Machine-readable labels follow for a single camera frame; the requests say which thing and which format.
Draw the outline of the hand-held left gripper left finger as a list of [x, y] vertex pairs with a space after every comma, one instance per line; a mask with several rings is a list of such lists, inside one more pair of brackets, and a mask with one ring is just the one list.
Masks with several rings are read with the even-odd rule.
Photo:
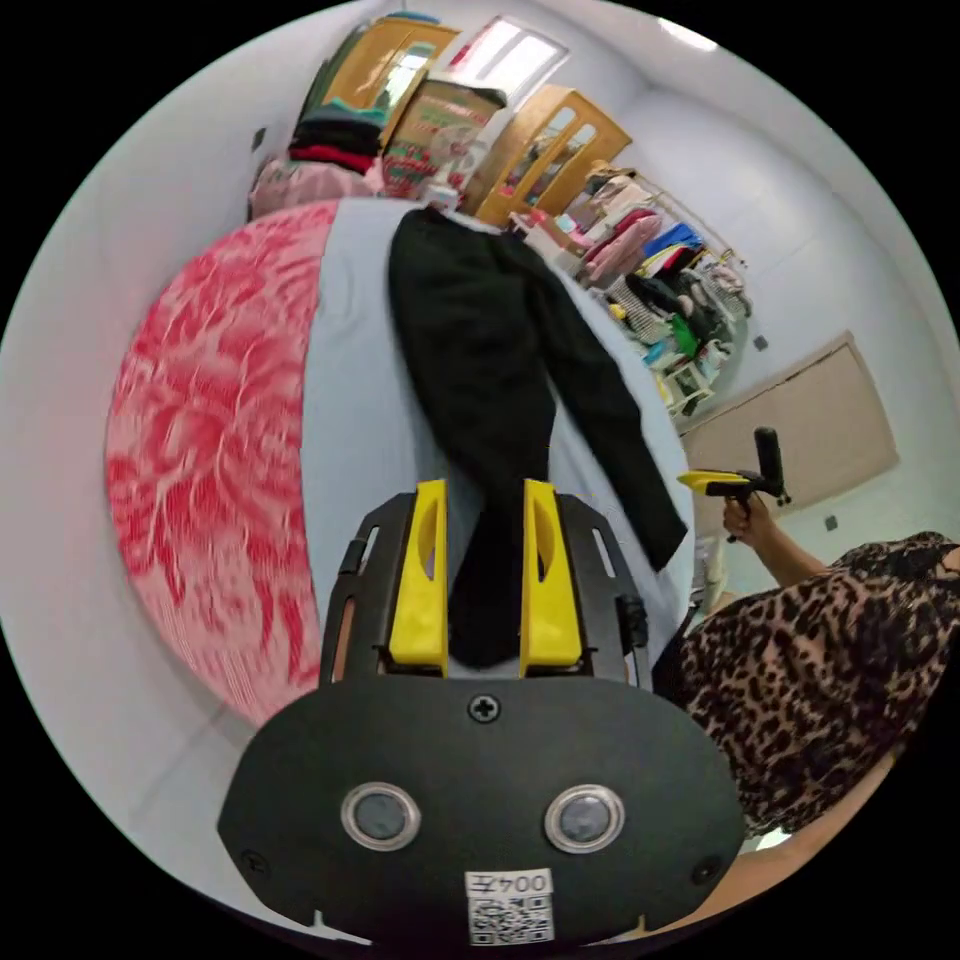
[[415, 491], [388, 652], [400, 668], [448, 667], [447, 483]]

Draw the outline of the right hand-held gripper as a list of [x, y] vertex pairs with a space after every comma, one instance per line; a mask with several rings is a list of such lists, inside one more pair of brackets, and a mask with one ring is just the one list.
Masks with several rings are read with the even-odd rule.
[[792, 503], [783, 484], [777, 486], [759, 475], [690, 470], [677, 480], [693, 493], [723, 501], [722, 523], [729, 542], [760, 543], [772, 531], [773, 518], [764, 496], [777, 507]]

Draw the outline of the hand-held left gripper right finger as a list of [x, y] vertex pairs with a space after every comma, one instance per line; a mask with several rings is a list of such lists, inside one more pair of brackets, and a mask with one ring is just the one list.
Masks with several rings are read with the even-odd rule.
[[582, 639], [558, 499], [532, 479], [523, 491], [521, 588], [519, 676], [576, 669]]

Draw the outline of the person's right hand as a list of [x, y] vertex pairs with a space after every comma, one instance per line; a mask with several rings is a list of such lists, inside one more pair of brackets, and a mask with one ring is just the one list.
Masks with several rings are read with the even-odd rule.
[[722, 519], [728, 538], [751, 548], [758, 557], [764, 558], [775, 546], [777, 525], [761, 495], [753, 493], [747, 500], [726, 498]]

